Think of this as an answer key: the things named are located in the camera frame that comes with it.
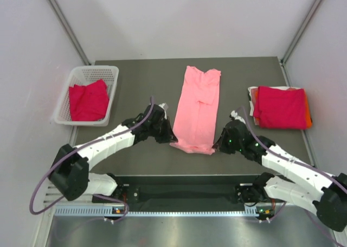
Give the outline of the light pink t shirt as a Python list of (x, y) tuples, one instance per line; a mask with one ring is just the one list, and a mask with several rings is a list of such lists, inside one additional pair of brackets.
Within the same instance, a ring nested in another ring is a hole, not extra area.
[(170, 145), (188, 154), (212, 155), (220, 96), (221, 71), (187, 66)]

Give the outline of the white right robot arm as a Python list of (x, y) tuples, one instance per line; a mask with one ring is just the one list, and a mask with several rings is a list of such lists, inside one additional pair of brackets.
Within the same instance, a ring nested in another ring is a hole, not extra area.
[(225, 154), (240, 153), (283, 176), (260, 175), (253, 187), (257, 200), (289, 202), (313, 213), (334, 231), (346, 229), (346, 174), (335, 176), (305, 164), (269, 138), (256, 136), (238, 119), (223, 128), (213, 148)]

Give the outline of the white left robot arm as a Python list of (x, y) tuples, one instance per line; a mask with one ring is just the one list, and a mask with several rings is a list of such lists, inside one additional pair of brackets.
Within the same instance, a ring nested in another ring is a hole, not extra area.
[(85, 144), (62, 146), (53, 162), (49, 181), (68, 201), (82, 195), (103, 195), (118, 201), (123, 195), (121, 183), (111, 173), (95, 174), (91, 170), (101, 161), (149, 137), (157, 143), (173, 143), (174, 135), (166, 103), (151, 104), (144, 113), (123, 121), (110, 132)]

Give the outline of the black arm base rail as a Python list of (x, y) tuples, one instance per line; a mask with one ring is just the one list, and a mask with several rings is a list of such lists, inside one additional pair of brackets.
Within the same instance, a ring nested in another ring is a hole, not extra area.
[(111, 198), (130, 211), (241, 211), (244, 207), (274, 210), (278, 200), (256, 185), (258, 175), (133, 175), (115, 177), (121, 186)]

